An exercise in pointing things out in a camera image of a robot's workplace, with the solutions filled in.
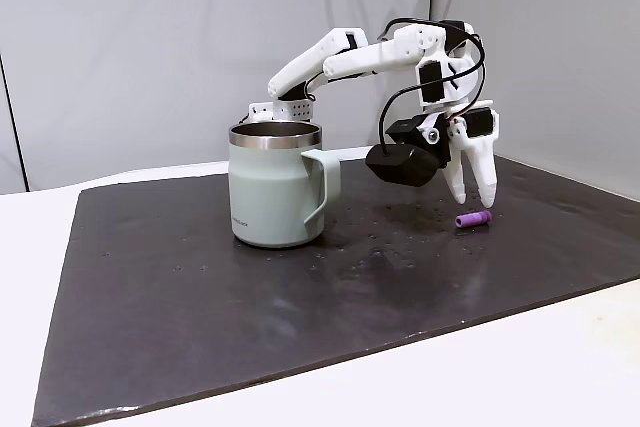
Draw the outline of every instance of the black mat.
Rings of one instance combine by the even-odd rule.
[[[234,239],[226,176],[83,192],[34,425],[229,392],[640,274],[639,203],[497,159],[494,222],[456,231],[477,196],[342,167],[325,234],[280,252]]]

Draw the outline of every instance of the robotic arm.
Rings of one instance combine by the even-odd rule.
[[[312,92],[318,87],[414,67],[418,84],[398,92],[385,106],[381,145],[371,149],[367,165],[386,182],[413,186],[426,184],[442,169],[454,198],[464,203],[461,153],[465,152],[482,203],[491,207],[497,186],[493,143],[499,135],[499,116],[490,108],[492,101],[476,102],[479,91],[469,101],[484,60],[479,37],[464,22],[424,22],[399,28],[392,40],[372,45],[361,29],[333,29],[271,79],[268,91],[274,100],[251,104],[249,120],[310,120]],[[482,49],[478,63],[471,57],[472,44]],[[384,114],[395,97],[410,90],[418,90],[423,113],[389,127],[386,133],[396,144],[387,146]]]

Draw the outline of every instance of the small purple object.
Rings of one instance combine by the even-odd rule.
[[[491,222],[491,212],[488,210],[459,215],[456,217],[456,227],[460,227],[461,229],[466,227],[475,227],[476,225],[487,224],[489,222]]]

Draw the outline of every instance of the light green mug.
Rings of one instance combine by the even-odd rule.
[[[318,237],[340,197],[340,162],[321,150],[322,128],[271,121],[229,129],[231,226],[260,247],[292,247]]]

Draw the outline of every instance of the gray backdrop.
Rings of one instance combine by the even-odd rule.
[[[227,158],[227,128],[334,26],[370,40],[429,0],[0,0],[0,45],[32,189]],[[317,92],[325,146],[374,140],[412,72]],[[414,113],[402,99],[394,117]]]
[[[487,49],[497,151],[640,199],[639,0],[432,0]]]

